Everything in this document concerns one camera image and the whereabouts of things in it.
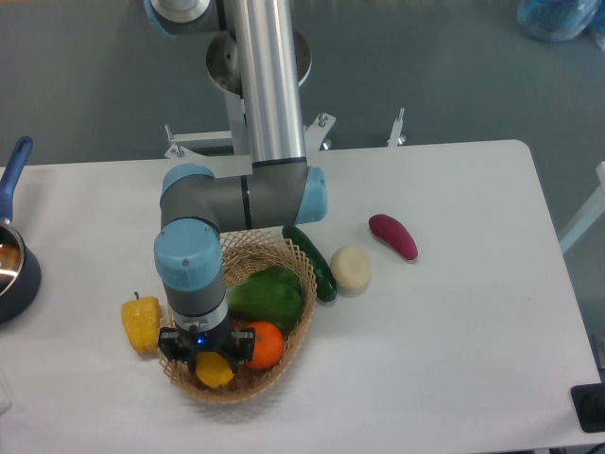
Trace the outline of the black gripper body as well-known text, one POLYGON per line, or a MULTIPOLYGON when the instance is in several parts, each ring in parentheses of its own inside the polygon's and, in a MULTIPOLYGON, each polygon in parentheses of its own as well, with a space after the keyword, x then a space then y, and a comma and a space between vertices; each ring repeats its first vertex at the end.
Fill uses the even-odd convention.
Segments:
POLYGON ((193 330, 176 325, 179 333, 178 356, 191 356, 198 352, 216 352, 223 356, 233 354, 233 330, 229 319, 209 330, 193 326, 193 330))

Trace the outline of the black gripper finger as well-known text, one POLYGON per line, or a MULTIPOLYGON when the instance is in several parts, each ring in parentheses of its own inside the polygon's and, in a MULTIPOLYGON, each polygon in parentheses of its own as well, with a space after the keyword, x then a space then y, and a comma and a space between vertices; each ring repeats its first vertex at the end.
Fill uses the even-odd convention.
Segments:
POLYGON ((187 367, 190 374, 196 370, 196 351, 182 342, 176 328, 161 327, 158 348, 169 362, 179 362, 187 367))
POLYGON ((255 343, 256 330, 243 329, 232 331, 221 345, 222 356, 227 359, 235 374, 240 366, 252 360, 255 343))

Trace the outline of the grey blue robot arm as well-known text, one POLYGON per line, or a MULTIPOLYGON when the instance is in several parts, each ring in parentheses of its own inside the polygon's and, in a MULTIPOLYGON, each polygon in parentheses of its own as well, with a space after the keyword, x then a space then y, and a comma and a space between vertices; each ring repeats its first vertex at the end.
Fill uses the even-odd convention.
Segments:
POLYGON ((233 18, 251 173, 218 178, 193 164, 169 170, 153 247, 175 322, 161 330, 158 345, 189 369, 202 352, 232 368, 253 353, 254 332, 230 325, 221 234, 315 222, 327 212, 323 172, 306 160, 290 6, 238 1, 233 18))

